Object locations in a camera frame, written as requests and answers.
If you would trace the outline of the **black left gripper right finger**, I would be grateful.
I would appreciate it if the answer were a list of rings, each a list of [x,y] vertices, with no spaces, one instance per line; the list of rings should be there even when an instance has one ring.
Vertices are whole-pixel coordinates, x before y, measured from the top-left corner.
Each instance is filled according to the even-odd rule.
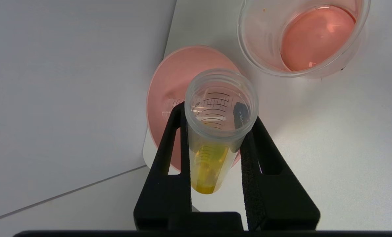
[[[240,148],[250,231],[315,230],[321,214],[284,160],[260,118]]]

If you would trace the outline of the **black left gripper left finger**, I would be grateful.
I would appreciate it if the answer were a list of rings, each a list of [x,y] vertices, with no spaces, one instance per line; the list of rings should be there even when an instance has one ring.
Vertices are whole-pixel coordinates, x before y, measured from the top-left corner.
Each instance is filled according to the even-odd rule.
[[[177,130],[180,130],[179,174],[169,175]],[[190,160],[184,102],[175,106],[134,208],[137,230],[167,230],[169,219],[191,212]]]

